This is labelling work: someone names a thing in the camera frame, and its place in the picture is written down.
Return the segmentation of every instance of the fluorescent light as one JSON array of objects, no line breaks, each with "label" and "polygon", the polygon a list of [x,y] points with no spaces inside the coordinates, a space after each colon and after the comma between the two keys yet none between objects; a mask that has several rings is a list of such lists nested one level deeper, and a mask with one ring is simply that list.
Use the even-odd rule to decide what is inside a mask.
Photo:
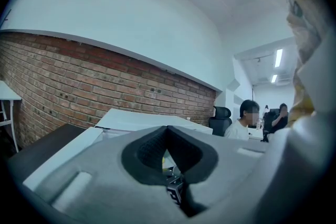
[{"label": "fluorescent light", "polygon": [[282,56],[282,49],[277,50],[277,59],[275,60],[275,66],[274,67],[279,67],[280,66],[281,56]]},{"label": "fluorescent light", "polygon": [[277,79],[277,76],[278,76],[278,75],[273,75],[273,78],[272,78],[272,83],[274,83],[274,82],[275,82],[275,80]]}]

